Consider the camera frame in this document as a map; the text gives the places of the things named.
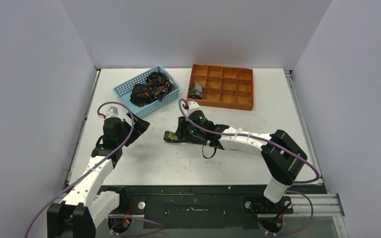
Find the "blue yellow floral tie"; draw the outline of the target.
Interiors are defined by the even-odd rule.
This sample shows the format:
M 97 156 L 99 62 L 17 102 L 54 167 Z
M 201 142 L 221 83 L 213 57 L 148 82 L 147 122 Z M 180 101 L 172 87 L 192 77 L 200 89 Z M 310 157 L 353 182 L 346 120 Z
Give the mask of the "blue yellow floral tie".
M 204 139 L 198 139 L 195 137 L 186 137 L 181 135 L 179 132 L 165 131 L 163 140 L 167 143 L 190 143 L 190 144 L 206 144 L 207 141 Z

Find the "orange wooden compartment tray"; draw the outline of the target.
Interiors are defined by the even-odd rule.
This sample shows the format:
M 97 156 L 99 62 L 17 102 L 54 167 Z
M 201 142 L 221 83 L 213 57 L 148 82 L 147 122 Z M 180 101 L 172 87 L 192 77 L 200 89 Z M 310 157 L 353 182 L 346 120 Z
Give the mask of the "orange wooden compartment tray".
M 195 63 L 191 68 L 189 86 L 192 83 L 204 87 L 204 99 L 189 98 L 187 92 L 188 101 L 245 111 L 254 107 L 254 73 L 250 68 Z

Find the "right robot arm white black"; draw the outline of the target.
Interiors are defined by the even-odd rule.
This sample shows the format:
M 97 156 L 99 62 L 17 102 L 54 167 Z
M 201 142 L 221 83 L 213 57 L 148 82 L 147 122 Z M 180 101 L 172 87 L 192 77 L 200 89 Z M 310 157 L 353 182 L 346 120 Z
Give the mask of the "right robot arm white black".
M 201 110 L 197 110 L 189 118 L 179 118 L 178 130 L 185 142 L 205 144 L 215 150 L 240 151 L 264 159 L 271 179 L 260 205 L 268 213 L 280 207 L 280 200 L 307 163 L 305 152 L 289 134 L 280 129 L 272 134 L 251 133 L 228 125 L 214 124 Z

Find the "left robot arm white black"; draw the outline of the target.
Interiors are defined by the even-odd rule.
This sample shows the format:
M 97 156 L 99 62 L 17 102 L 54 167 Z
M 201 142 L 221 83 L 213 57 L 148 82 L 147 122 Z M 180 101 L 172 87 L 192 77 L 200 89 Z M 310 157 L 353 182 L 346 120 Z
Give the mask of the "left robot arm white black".
M 128 113 L 131 123 L 119 116 L 107 115 L 103 135 L 96 141 L 83 175 L 72 184 L 69 193 L 47 209 L 49 238 L 93 238 L 96 229 L 110 212 L 123 213 L 128 199 L 115 191 L 98 191 L 113 171 L 123 152 L 147 131 L 150 123 Z

